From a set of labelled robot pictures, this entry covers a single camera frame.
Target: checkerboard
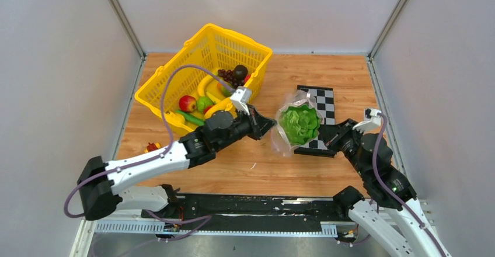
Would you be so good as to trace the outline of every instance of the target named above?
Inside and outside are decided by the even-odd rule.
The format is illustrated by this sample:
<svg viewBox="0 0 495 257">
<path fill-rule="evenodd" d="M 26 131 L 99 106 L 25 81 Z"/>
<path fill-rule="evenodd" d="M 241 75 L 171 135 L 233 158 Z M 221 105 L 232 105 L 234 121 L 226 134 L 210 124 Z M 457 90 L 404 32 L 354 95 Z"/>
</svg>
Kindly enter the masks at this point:
<svg viewBox="0 0 495 257">
<path fill-rule="evenodd" d="M 335 105 L 333 103 L 333 89 L 318 86 L 298 85 L 297 89 L 309 92 L 316 98 L 316 109 L 323 116 L 325 124 L 335 124 Z M 294 150 L 295 154 L 314 155 L 322 157 L 333 157 L 329 152 L 320 135 L 314 140 Z"/>
</svg>

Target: white wall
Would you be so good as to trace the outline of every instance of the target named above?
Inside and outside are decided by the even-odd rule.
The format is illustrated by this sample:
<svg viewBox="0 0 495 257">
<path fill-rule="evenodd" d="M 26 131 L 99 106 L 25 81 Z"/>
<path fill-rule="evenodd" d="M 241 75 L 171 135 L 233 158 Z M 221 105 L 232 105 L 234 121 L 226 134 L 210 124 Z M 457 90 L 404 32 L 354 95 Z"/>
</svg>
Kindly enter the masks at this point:
<svg viewBox="0 0 495 257">
<path fill-rule="evenodd" d="M 493 256 L 495 0 L 411 0 L 376 59 L 409 178 L 453 256 Z"/>
<path fill-rule="evenodd" d="M 398 0 L 119 0 L 146 51 L 176 51 L 206 23 L 275 52 L 371 50 Z"/>
<path fill-rule="evenodd" d="M 0 57 L 0 255 L 68 256 L 64 199 L 111 156 L 139 58 L 107 0 L 0 0 Z"/>
</svg>

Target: wooden surface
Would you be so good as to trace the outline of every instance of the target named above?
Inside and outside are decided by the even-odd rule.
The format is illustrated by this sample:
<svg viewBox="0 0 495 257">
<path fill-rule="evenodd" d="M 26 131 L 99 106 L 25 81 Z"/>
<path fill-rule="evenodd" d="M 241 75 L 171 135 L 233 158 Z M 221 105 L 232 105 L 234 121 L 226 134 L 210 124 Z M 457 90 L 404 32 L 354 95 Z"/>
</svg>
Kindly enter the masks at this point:
<svg viewBox="0 0 495 257">
<path fill-rule="evenodd" d="M 140 86 L 172 57 L 150 54 Z M 349 55 L 273 55 L 253 105 L 262 115 L 273 118 L 284 95 L 298 84 L 333 88 L 338 123 L 347 118 L 361 121 L 366 107 L 377 106 L 365 58 Z M 161 119 L 134 101 L 117 158 L 142 154 L 148 142 L 167 145 L 168 141 Z M 304 155 L 284 158 L 271 151 L 269 136 L 261 141 L 244 138 L 209 163 L 163 174 L 143 185 L 163 183 L 180 187 L 182 192 L 296 196 L 333 196 L 352 185 L 366 195 L 361 178 L 342 153 L 333 159 Z"/>
</svg>

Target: yellow plastic basket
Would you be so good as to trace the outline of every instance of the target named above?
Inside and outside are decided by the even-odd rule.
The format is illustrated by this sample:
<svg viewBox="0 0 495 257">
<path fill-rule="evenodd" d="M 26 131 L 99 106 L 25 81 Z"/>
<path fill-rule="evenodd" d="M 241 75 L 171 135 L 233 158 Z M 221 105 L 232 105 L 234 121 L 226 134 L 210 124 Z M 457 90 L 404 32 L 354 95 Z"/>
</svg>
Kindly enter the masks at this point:
<svg viewBox="0 0 495 257">
<path fill-rule="evenodd" d="M 245 35 L 207 24 L 186 41 L 184 47 L 167 64 L 158 67 L 153 76 L 137 90 L 135 97 L 161 118 L 160 98 L 168 78 L 175 69 L 182 65 L 195 64 L 217 73 L 219 69 L 232 70 L 236 65 L 242 64 L 251 74 L 244 86 L 253 91 L 250 99 L 252 101 L 260 92 L 266 66 L 272 54 L 270 48 Z M 195 124 L 185 121 L 182 115 L 175 113 L 179 108 L 179 99 L 184 95 L 191 95 L 196 99 L 207 95 L 215 102 L 205 115 L 198 111 L 191 113 L 198 118 L 207 119 L 217 110 L 227 110 L 235 114 L 235 108 L 229 98 L 219 98 L 218 94 L 209 92 L 208 89 L 215 87 L 208 86 L 213 80 L 207 76 L 209 75 L 195 68 L 185 68 L 173 77 L 169 85 L 163 105 L 165 119 L 172 130 L 181 136 L 197 128 Z"/>
</svg>

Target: lettuce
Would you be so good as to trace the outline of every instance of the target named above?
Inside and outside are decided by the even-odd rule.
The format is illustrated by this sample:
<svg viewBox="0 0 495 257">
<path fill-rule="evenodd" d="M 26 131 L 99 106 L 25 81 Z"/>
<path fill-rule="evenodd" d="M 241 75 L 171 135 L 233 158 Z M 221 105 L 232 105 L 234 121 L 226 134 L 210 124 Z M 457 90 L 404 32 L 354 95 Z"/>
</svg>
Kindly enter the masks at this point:
<svg viewBox="0 0 495 257">
<path fill-rule="evenodd" d="M 304 104 L 282 112 L 280 126 L 292 145 L 303 145 L 318 136 L 320 122 L 316 109 Z"/>
</svg>

